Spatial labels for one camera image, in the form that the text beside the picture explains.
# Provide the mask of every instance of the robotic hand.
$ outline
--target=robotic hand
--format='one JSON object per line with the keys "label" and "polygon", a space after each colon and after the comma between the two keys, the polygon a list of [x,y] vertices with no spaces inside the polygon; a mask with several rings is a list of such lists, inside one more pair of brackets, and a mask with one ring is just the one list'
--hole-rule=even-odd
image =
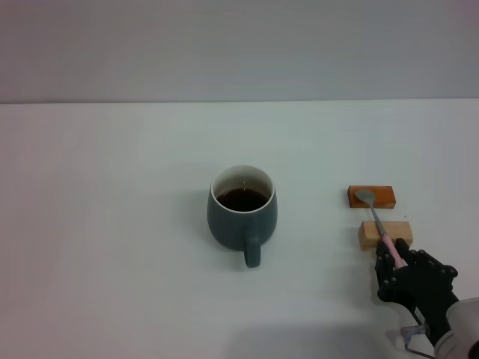
{"label": "robotic hand", "polygon": [[407,266],[394,269],[386,244],[381,241],[377,245],[377,295],[382,301],[403,305],[418,322],[417,327],[401,331],[406,350],[423,355],[409,349],[408,344],[412,335],[426,334],[438,358],[479,358],[479,300],[458,301],[452,293],[457,270],[423,250],[409,250],[401,238],[395,248]]}

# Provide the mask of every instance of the metal spoon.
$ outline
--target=metal spoon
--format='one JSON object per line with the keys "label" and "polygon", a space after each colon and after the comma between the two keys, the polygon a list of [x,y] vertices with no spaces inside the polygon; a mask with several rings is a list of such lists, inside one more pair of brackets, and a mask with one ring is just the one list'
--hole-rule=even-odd
{"label": "metal spoon", "polygon": [[376,221],[377,229],[379,230],[379,233],[381,233],[382,241],[386,244],[386,246],[388,246],[389,252],[394,258],[394,267],[396,269],[404,267],[403,259],[397,252],[396,247],[391,240],[391,237],[384,229],[384,226],[382,225],[381,221],[379,220],[379,217],[376,214],[376,211],[374,210],[374,202],[376,201],[376,195],[372,191],[368,191],[367,189],[359,189],[358,191],[354,192],[354,195],[371,208],[374,220]]}

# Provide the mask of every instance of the pink spoon handle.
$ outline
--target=pink spoon handle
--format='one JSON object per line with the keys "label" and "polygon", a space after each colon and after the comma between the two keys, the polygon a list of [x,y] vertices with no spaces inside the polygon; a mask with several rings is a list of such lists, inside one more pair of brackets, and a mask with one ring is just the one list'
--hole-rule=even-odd
{"label": "pink spoon handle", "polygon": [[396,247],[392,243],[391,237],[386,233],[384,236],[382,236],[382,241],[386,244],[389,249],[389,252],[394,258],[394,267],[396,269],[404,267],[403,259],[400,257],[399,253],[396,250]]}

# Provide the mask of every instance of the wooden block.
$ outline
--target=wooden block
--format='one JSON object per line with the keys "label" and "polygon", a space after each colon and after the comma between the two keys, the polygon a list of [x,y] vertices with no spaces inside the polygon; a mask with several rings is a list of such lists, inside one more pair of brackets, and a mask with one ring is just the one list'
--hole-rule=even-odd
{"label": "wooden block", "polygon": [[354,192],[359,189],[368,189],[376,195],[375,208],[394,208],[396,206],[396,197],[392,187],[389,185],[350,185],[347,189],[347,197],[350,200],[351,208],[369,208],[363,201],[356,198]]}
{"label": "wooden block", "polygon": [[[402,238],[408,245],[412,244],[412,231],[409,222],[385,221],[382,225],[393,242],[396,242],[396,238]],[[381,240],[382,237],[379,234],[375,221],[363,221],[361,223],[359,244],[362,251],[376,249],[377,244]]]}

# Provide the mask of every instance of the mug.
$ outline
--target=mug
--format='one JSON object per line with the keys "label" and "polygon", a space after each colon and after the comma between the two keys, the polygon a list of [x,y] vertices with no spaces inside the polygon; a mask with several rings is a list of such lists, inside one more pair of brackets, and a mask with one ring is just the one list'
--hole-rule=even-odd
{"label": "mug", "polygon": [[[234,201],[241,203],[242,194],[264,196],[264,204],[258,208],[236,210]],[[220,202],[226,195],[233,195],[229,207]],[[223,170],[211,182],[208,197],[208,226],[215,239],[226,248],[242,251],[249,268],[260,265],[260,247],[273,234],[278,219],[276,190],[269,176],[252,166],[234,166]]]}

